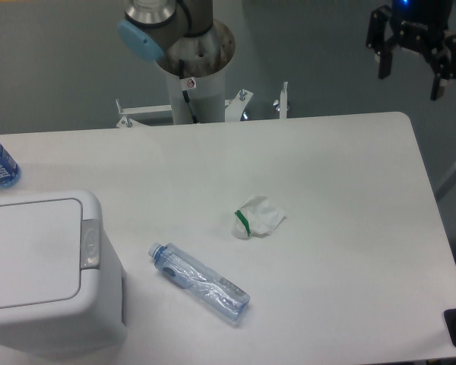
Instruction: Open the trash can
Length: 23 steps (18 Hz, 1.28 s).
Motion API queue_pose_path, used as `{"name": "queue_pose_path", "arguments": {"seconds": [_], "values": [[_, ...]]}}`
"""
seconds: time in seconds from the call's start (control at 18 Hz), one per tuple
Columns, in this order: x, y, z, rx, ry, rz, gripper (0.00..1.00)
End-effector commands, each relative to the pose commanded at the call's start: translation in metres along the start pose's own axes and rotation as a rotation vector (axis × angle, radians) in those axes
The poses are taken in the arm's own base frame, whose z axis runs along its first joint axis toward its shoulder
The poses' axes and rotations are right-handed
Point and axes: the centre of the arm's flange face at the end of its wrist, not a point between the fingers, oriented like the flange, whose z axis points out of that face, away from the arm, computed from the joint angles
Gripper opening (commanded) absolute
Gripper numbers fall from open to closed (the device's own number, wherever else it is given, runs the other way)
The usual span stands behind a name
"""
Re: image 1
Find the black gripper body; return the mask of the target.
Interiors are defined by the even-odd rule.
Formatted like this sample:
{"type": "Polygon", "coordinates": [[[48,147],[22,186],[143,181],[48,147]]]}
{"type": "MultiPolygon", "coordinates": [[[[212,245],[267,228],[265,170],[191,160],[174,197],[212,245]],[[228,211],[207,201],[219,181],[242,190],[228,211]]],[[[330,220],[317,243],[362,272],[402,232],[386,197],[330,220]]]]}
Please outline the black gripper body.
{"type": "Polygon", "coordinates": [[[390,25],[397,44],[427,63],[443,50],[452,1],[392,1],[390,25]]]}

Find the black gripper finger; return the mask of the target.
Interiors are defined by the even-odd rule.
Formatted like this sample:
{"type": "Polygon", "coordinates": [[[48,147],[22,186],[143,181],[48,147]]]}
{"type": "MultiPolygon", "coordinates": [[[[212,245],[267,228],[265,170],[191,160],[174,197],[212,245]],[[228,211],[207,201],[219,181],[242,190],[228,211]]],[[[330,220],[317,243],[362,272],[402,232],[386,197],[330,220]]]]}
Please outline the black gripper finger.
{"type": "Polygon", "coordinates": [[[373,49],[378,61],[378,78],[384,79],[391,74],[394,36],[385,39],[385,29],[392,16],[390,7],[379,7],[372,11],[366,36],[366,46],[373,49]]]}
{"type": "Polygon", "coordinates": [[[443,48],[432,57],[434,80],[432,83],[431,100],[437,100],[445,93],[448,84],[456,79],[456,33],[444,39],[443,48]]]}

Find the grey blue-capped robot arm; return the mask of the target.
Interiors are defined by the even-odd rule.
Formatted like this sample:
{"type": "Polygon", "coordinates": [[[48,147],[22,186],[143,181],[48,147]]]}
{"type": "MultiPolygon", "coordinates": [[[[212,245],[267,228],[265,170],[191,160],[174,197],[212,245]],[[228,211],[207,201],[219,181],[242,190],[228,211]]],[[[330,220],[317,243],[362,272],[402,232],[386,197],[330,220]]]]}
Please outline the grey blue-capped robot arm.
{"type": "MultiPolygon", "coordinates": [[[[366,47],[378,60],[378,78],[391,73],[396,46],[420,54],[434,74],[431,99],[456,79],[456,31],[448,19],[451,1],[393,1],[372,11],[366,47]]],[[[139,58],[158,62],[182,38],[199,38],[214,28],[211,1],[126,1],[119,36],[139,58]]]]}

